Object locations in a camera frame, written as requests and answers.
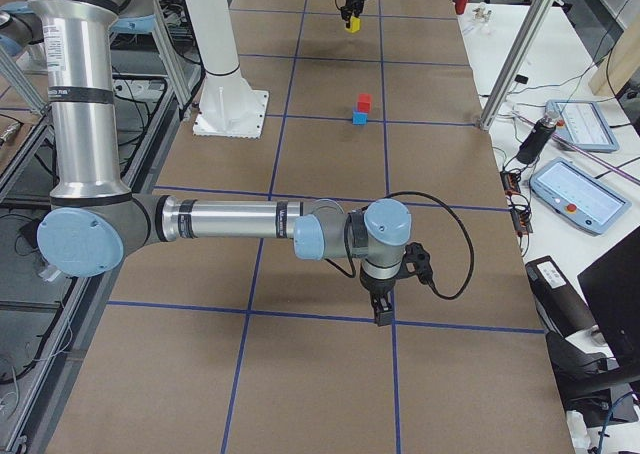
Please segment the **yellow block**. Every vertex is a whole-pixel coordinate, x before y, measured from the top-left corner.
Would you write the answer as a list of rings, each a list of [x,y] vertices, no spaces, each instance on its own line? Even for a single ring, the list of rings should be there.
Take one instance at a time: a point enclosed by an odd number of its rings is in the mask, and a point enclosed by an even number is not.
[[[361,29],[361,20],[359,17],[351,16],[345,23],[345,30],[350,34],[355,34]]]

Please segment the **red block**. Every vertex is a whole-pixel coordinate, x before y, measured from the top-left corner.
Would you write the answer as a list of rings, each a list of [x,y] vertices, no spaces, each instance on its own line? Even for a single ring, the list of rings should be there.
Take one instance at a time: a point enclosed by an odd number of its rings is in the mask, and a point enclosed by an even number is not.
[[[359,93],[357,97],[356,110],[362,113],[370,113],[372,109],[372,95],[369,93]]]

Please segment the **blue block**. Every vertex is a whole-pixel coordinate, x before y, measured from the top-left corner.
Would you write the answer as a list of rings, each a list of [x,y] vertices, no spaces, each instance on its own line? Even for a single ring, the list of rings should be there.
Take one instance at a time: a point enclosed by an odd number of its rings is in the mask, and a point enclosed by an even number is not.
[[[352,123],[354,125],[366,125],[368,122],[368,113],[354,109],[352,111]]]

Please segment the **black label printer box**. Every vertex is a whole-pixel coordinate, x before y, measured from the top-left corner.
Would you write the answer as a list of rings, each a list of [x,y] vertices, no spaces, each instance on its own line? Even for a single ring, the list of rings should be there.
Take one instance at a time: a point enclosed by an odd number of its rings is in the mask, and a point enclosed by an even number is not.
[[[584,300],[550,256],[525,264],[531,290],[555,331],[568,337],[596,321]]]

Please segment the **black water bottle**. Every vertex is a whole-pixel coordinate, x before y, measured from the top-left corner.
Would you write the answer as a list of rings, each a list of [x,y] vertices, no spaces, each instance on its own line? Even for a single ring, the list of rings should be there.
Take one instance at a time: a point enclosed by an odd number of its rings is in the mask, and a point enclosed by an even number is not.
[[[533,126],[527,138],[520,145],[516,160],[524,165],[532,164],[556,130],[559,114],[548,111]]]

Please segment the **near teach pendant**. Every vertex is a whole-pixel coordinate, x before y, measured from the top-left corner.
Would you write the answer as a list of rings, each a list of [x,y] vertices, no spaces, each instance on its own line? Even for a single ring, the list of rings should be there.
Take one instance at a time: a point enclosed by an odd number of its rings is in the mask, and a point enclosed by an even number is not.
[[[632,203],[569,161],[556,158],[529,181],[532,191],[557,214],[592,234],[604,234]]]

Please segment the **teach pendant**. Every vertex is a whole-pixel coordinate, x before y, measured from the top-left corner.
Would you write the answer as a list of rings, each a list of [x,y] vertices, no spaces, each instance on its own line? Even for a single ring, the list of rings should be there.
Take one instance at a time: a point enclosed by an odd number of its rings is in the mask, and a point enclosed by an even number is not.
[[[532,191],[557,214],[592,234],[604,234],[632,203],[569,161],[556,158],[529,181]]]
[[[545,109],[560,115],[556,133],[563,140],[585,151],[619,150],[619,143],[595,101],[548,100]]]

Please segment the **black monitor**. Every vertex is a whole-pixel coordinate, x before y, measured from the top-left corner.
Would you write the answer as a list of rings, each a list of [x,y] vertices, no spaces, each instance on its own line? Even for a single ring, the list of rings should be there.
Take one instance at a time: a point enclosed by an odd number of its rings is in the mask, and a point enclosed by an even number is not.
[[[614,356],[639,360],[639,228],[578,275],[589,309]]]

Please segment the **far teach pendant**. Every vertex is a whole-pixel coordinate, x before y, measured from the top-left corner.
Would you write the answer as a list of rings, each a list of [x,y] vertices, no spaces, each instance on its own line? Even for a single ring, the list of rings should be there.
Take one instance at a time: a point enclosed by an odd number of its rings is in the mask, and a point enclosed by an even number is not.
[[[619,150],[619,143],[595,101],[548,100],[545,109],[560,115],[556,133],[563,140],[585,151]]]

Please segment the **wooden board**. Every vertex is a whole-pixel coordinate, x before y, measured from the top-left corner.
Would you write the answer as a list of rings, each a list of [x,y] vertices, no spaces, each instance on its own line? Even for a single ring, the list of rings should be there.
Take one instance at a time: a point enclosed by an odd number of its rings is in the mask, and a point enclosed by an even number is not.
[[[636,16],[589,80],[591,92],[598,96],[614,96],[638,69],[639,16]]]

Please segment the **aluminium frame post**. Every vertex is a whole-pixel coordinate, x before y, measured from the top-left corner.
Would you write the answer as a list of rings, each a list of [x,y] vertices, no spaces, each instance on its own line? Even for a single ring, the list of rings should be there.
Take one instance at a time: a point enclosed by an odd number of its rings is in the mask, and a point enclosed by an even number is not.
[[[551,9],[554,0],[533,0],[514,43],[506,57],[496,82],[489,94],[477,125],[483,131],[489,131],[500,106],[506,100],[509,88],[518,74],[522,63]]]

